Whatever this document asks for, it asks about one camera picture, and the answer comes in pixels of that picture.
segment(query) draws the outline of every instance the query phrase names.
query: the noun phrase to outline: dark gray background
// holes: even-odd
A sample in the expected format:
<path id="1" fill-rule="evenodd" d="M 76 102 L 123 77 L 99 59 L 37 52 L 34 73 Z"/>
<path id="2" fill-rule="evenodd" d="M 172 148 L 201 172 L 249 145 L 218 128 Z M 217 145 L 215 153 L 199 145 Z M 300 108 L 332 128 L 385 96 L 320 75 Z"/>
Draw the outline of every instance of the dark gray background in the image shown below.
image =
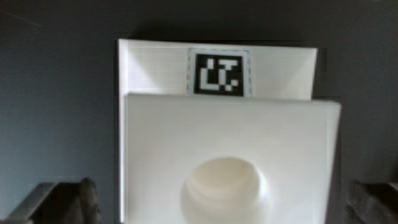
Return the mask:
<path id="1" fill-rule="evenodd" d="M 91 176 L 115 223 L 121 37 L 322 48 L 314 96 L 343 103 L 341 223 L 350 181 L 398 179 L 396 0 L 0 1 L 0 218 L 41 181 Z"/>

